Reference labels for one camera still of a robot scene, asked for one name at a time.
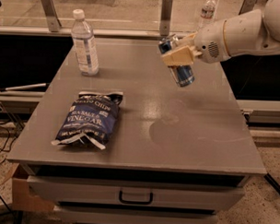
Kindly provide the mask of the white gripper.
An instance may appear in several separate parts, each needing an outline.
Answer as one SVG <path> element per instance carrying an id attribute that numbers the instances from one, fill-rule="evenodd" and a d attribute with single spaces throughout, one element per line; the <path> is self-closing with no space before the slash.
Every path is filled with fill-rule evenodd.
<path id="1" fill-rule="evenodd" d="M 176 48 L 161 55 L 166 66 L 192 65 L 195 58 L 206 63 L 225 62 L 230 58 L 225 44 L 225 20 L 218 20 L 197 33 L 178 39 Z"/>

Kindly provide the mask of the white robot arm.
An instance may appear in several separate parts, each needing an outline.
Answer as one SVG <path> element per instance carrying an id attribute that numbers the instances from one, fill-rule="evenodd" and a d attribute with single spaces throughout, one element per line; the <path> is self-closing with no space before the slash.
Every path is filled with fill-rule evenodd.
<path id="1" fill-rule="evenodd" d="M 239 55 L 280 55 L 280 0 L 268 0 L 233 18 L 218 20 L 176 41 L 161 58 L 167 66 L 225 62 Z"/>

